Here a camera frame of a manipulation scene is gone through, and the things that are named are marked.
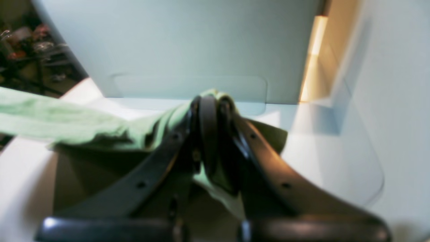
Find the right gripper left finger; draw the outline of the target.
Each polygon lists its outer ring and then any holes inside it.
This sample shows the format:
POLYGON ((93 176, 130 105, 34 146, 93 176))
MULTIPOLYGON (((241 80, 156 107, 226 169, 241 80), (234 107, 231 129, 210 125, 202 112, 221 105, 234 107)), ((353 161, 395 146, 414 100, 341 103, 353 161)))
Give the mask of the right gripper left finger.
POLYGON ((142 163, 108 188, 43 220, 37 242, 189 242, 181 219, 203 158, 202 124, 217 101, 197 96, 180 123, 142 163))

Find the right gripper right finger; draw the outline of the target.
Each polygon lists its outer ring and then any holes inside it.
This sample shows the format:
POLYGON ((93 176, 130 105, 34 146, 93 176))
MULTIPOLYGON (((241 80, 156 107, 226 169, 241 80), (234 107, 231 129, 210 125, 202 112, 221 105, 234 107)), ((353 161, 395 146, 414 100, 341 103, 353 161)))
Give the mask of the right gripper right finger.
POLYGON ((245 219, 238 242, 390 242, 378 216, 339 199, 290 167, 261 132, 222 98, 220 156, 245 219))

